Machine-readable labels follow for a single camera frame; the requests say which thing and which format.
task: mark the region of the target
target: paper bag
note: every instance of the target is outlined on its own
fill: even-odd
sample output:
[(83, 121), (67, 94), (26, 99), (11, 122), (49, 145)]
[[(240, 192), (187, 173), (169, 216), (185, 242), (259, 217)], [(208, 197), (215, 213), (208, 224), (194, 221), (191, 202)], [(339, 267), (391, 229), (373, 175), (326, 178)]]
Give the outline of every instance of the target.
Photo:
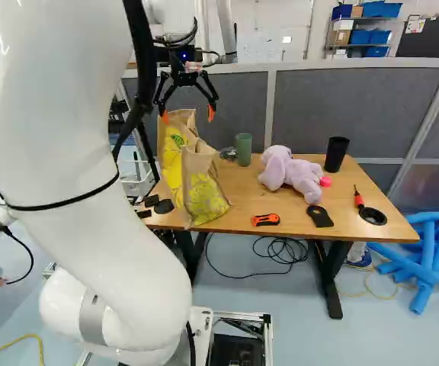
[(160, 116), (157, 121), (157, 154), (162, 178), (171, 189), (176, 208), (184, 206), (182, 199), (182, 147), (197, 138), (196, 111), (181, 109), (168, 112), (166, 124)]
[(214, 148), (199, 138), (182, 149), (183, 198), (190, 226), (214, 220), (229, 209), (218, 177), (219, 157)]
[(224, 214), (229, 202), (218, 179), (219, 153), (198, 136), (196, 111), (168, 112), (157, 125), (157, 153), (162, 177), (176, 208), (184, 208), (188, 225), (196, 226)]

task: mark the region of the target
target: screwdriver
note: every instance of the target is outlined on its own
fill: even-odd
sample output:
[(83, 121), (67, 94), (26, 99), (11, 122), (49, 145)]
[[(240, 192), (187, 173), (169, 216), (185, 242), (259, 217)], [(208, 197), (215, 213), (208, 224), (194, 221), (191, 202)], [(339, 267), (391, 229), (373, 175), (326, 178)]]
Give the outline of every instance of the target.
[(362, 210), (365, 207), (364, 199), (362, 198), (361, 194), (358, 193), (356, 185), (354, 185), (354, 190), (355, 190), (355, 206), (358, 207), (358, 210)]

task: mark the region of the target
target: stuffed animal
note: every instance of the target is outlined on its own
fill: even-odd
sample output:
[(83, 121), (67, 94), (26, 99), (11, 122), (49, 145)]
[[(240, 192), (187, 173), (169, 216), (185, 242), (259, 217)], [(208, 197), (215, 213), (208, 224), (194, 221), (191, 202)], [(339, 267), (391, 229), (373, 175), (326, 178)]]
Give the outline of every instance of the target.
[(258, 176), (258, 180), (269, 190), (276, 191), (285, 183), (304, 194), (306, 203), (317, 204), (321, 201), (319, 180), (323, 176), (323, 170), (319, 164), (293, 159), (290, 149), (282, 145), (266, 149), (261, 161), (265, 170)]

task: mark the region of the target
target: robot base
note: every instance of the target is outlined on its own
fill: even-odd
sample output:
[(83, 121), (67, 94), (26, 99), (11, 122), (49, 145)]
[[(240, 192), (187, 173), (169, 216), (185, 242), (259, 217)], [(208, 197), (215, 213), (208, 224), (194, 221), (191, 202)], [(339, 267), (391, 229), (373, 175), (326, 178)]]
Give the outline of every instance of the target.
[[(217, 321), (222, 321), (232, 327), (237, 328), (249, 335), (260, 339), (263, 343), (263, 362), (264, 366), (273, 366), (272, 342), (274, 339), (273, 325), (271, 316), (264, 313), (230, 313), (215, 312), (205, 307), (192, 307), (189, 323), (195, 333), (194, 344), (196, 347), (196, 366), (209, 366), (215, 364), (215, 360), (210, 359), (214, 352), (211, 352), (214, 343), (213, 325)], [(172, 358), (165, 366), (190, 366), (189, 341), (187, 333), (184, 331)], [(75, 366), (92, 366), (91, 352), (83, 353)]]

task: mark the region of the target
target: green cup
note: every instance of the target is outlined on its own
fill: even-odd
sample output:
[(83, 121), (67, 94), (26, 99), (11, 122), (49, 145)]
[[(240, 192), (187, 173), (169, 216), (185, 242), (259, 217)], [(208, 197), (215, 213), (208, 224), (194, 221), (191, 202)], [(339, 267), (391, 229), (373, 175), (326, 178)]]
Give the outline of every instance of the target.
[(238, 165), (249, 166), (252, 162), (252, 135), (250, 133), (239, 133), (236, 140), (236, 157)]

